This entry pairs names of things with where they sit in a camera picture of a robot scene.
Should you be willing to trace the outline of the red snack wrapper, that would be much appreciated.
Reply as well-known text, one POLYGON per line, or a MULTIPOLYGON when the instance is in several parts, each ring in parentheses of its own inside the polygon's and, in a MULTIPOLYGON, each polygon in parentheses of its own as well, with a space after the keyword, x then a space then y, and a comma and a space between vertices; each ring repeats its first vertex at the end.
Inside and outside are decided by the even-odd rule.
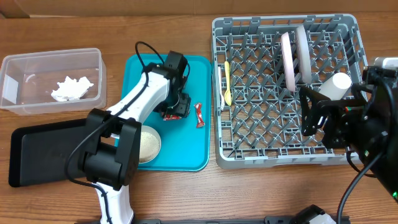
POLYGON ((163 117, 164 121, 171 121, 171 120, 180 120, 182 117, 173 115, 173 114, 165 114, 163 117))

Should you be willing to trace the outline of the white cup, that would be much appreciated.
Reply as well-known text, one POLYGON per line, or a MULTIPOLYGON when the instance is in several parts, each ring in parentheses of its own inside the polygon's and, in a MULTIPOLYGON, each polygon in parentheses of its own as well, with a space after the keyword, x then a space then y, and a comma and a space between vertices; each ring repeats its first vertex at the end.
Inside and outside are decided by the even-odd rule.
POLYGON ((340 100, 351 87, 351 78, 345 73, 336 73, 320 86, 319 93, 330 100, 340 100))

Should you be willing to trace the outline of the small red candy wrapper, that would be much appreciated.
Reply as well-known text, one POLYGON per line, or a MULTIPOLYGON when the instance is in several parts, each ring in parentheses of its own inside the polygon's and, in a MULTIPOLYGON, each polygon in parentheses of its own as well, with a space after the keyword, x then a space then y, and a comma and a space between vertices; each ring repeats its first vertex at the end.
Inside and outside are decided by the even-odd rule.
POLYGON ((203 127, 205 125, 205 122, 204 122, 203 116, 202 116, 202 112, 201 112, 202 104, 200 102, 198 102, 198 103, 196 103, 194 105, 194 107, 195 107, 195 111, 196 111, 196 115, 197 115, 197 125, 196 125, 196 127, 197 128, 201 128, 201 127, 203 127))

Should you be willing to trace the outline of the grey plate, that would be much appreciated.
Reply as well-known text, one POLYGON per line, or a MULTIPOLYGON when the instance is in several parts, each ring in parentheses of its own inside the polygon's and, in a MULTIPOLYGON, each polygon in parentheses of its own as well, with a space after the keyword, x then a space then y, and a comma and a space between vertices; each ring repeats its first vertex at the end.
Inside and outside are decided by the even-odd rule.
POLYGON ((297 47, 297 57, 299 60, 299 71, 302 75, 302 81, 307 84, 312 82, 311 62, 308 49, 308 40, 303 25, 295 30, 295 43, 297 47))

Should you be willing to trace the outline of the white plastic fork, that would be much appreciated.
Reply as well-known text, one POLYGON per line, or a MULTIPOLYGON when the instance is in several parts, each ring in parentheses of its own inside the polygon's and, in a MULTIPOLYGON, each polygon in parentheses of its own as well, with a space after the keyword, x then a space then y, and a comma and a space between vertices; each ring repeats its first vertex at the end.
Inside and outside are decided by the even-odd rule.
POLYGON ((220 110, 223 111, 224 110, 224 106, 225 106, 225 101, 224 101, 224 95, 222 93, 222 76, 221 76, 221 67, 217 67, 218 68, 218 85, 219 85, 219 95, 220 95, 220 110))

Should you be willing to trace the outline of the pink plate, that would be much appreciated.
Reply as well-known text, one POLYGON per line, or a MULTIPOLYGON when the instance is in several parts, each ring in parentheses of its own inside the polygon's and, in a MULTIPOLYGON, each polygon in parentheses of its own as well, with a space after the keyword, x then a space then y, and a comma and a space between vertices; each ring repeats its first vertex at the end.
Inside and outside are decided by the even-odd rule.
POLYGON ((280 44, 282 49, 282 59, 284 63, 284 74, 286 87, 289 91, 295 92, 295 73, 292 50, 290 45, 289 33, 286 32, 281 35, 280 44))

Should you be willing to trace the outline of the yellow plastic spoon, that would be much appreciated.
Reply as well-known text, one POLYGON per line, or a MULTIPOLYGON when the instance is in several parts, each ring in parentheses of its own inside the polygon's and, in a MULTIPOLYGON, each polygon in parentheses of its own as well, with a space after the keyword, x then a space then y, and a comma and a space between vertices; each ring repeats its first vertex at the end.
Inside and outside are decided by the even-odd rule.
POLYGON ((228 106, 231 106, 232 96, 231 96, 231 89, 230 89, 230 65, 227 60, 224 62, 224 72, 226 75, 226 91, 224 93, 224 100, 228 106))

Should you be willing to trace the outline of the white tissue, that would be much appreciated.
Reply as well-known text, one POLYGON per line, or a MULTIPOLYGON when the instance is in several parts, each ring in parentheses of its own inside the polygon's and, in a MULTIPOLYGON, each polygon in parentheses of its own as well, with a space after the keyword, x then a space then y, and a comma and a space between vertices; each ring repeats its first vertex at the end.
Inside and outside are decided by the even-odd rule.
POLYGON ((58 82, 58 89, 51 92, 51 97, 58 102, 79 100, 94 84, 86 77, 79 80, 65 77, 64 82, 58 82))

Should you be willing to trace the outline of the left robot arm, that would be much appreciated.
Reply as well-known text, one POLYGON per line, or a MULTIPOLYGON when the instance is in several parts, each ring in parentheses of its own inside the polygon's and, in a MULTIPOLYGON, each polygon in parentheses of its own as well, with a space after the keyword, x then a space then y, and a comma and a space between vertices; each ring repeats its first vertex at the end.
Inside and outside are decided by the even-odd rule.
POLYGON ((134 222, 128 185, 139 165, 142 125, 153 111, 162 117, 189 115, 191 98, 183 92, 189 74, 184 55, 170 51, 160 63, 142 66, 139 82, 119 103, 86 117, 86 137, 70 154, 78 156, 86 181, 70 175, 70 161, 64 173, 70 182, 96 190, 100 223, 134 222))

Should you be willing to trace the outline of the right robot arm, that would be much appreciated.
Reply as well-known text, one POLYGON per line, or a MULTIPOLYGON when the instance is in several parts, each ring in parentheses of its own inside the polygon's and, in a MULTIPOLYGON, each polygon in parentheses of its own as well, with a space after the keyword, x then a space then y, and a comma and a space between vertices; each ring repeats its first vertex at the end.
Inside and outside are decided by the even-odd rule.
POLYGON ((375 58, 364 68, 362 79, 352 85, 349 100, 331 100, 308 87, 299 91, 302 134, 310 136, 322 128, 325 147, 350 147, 364 165, 340 200, 337 223, 348 221, 343 218, 344 205, 369 171, 397 198, 397 58, 375 58))

